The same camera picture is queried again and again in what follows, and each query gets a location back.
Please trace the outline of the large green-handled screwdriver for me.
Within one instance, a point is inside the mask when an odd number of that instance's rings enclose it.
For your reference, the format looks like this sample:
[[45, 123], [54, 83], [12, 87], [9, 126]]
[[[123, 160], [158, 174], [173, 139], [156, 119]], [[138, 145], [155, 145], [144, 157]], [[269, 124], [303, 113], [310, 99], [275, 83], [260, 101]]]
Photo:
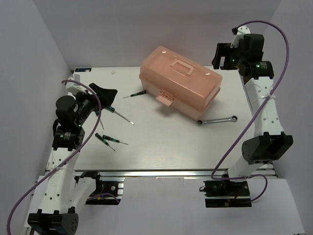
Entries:
[[116, 115], [118, 115], [119, 117], [123, 118], [124, 120], [126, 120], [127, 122], [129, 122], [131, 125], [134, 125], [134, 122], [130, 121], [128, 118], [124, 117], [123, 115], [121, 115], [119, 112], [116, 111], [115, 108], [113, 108], [112, 106], [106, 107], [106, 110], [110, 111], [111, 113], [114, 113]]

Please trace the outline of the thin green-black screwdriver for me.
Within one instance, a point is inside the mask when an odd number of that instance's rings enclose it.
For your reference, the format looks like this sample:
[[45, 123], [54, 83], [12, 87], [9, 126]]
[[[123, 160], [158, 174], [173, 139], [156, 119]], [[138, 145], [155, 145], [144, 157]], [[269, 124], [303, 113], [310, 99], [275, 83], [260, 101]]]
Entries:
[[[99, 116], [99, 110], [95, 110], [94, 112], [95, 112], [95, 115], [98, 117]], [[100, 120], [99, 123], [100, 123], [102, 129], [104, 130], [105, 128], [104, 128], [104, 125], [102, 123], [102, 120]]]

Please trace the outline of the small green-black screwdriver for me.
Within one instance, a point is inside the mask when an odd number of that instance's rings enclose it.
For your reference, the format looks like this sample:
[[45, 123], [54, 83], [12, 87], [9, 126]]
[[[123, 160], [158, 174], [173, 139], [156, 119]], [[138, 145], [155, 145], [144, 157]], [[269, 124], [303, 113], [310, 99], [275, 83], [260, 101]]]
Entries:
[[131, 95], [123, 97], [123, 98], [135, 97], [135, 96], [143, 95], [143, 94], [146, 94], [146, 93], [147, 93], [146, 90], [143, 90], [143, 91], [131, 94]]

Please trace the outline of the pink plastic toolbox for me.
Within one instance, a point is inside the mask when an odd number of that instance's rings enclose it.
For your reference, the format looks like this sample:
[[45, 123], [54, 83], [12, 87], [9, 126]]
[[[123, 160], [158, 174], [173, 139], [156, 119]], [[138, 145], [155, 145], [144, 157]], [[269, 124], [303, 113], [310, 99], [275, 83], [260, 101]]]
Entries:
[[223, 77], [159, 46], [141, 63], [139, 79], [156, 100], [199, 120], [221, 90]]

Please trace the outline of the silver ratchet wrench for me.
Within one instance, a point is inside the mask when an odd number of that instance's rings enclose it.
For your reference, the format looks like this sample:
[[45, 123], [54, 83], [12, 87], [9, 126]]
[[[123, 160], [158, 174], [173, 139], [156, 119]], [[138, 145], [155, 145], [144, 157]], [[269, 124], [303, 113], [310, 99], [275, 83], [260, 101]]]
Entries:
[[197, 125], [202, 126], [205, 124], [215, 124], [215, 123], [222, 123], [222, 122], [237, 122], [237, 116], [230, 116], [225, 118], [218, 118], [218, 119], [210, 119], [210, 120], [198, 120]]

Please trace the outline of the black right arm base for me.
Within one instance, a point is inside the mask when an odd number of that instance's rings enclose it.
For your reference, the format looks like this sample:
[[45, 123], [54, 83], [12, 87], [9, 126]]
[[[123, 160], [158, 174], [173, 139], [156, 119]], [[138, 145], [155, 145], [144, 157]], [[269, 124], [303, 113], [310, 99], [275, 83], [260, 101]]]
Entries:
[[204, 181], [199, 188], [204, 192], [207, 208], [248, 208], [252, 207], [247, 181]]

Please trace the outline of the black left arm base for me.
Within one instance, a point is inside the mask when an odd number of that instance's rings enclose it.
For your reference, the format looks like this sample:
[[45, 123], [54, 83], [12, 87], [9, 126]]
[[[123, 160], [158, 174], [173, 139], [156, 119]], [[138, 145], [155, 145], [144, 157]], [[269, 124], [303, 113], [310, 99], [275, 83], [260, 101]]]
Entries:
[[95, 181], [95, 191], [89, 197], [96, 198], [86, 201], [86, 205], [118, 205], [122, 196], [122, 181], [103, 178], [99, 172], [84, 171], [81, 175], [74, 176], [75, 185], [80, 179], [92, 178]]

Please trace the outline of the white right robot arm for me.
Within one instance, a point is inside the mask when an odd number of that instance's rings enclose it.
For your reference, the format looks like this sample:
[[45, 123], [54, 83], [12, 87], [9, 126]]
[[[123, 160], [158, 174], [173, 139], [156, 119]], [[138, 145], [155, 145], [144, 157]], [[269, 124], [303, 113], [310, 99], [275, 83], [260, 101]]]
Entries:
[[238, 182], [251, 177], [259, 167], [280, 159], [292, 146], [293, 137], [287, 135], [280, 123], [275, 96], [278, 83], [270, 61], [263, 58], [264, 37], [246, 34], [234, 43], [218, 43], [212, 65], [215, 69], [238, 70], [254, 125], [254, 137], [242, 144], [239, 160], [222, 176], [221, 190], [233, 195]]

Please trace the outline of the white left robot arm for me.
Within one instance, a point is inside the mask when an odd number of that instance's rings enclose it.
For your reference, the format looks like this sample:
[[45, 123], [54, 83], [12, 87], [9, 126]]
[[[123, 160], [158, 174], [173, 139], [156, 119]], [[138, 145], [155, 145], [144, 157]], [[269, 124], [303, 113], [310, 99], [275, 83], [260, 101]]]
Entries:
[[30, 213], [29, 226], [40, 235], [73, 235], [78, 228], [78, 212], [91, 196], [98, 197], [103, 183], [97, 172], [85, 172], [73, 190], [74, 166], [85, 138], [83, 124], [94, 111], [102, 111], [114, 102], [116, 89], [104, 89], [94, 83], [82, 88], [80, 82], [67, 82], [71, 93], [56, 101], [54, 139], [47, 188], [36, 213]]

